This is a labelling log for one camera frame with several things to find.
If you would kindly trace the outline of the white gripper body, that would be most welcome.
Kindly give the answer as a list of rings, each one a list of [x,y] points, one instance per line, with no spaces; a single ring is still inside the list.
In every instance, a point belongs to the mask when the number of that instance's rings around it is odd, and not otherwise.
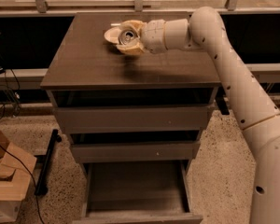
[[[163,53],[166,51],[164,42],[165,20],[149,21],[141,30],[140,40],[151,53]]]

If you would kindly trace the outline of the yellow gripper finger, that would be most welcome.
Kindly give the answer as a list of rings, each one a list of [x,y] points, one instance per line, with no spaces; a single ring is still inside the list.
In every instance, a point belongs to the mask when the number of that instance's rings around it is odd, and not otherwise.
[[[145,48],[140,43],[135,45],[117,45],[117,49],[121,53],[130,56],[139,56],[145,52]]]
[[[131,32],[136,35],[140,35],[142,29],[146,26],[146,24],[143,21],[138,21],[138,20],[128,20],[124,21],[120,24],[119,28],[120,30],[125,33],[125,32]]]

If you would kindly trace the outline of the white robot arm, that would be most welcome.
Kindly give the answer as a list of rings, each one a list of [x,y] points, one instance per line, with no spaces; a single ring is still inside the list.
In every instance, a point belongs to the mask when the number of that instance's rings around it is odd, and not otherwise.
[[[207,52],[256,161],[249,223],[280,224],[280,110],[233,49],[217,11],[200,7],[189,19],[123,21],[105,39],[129,55]]]

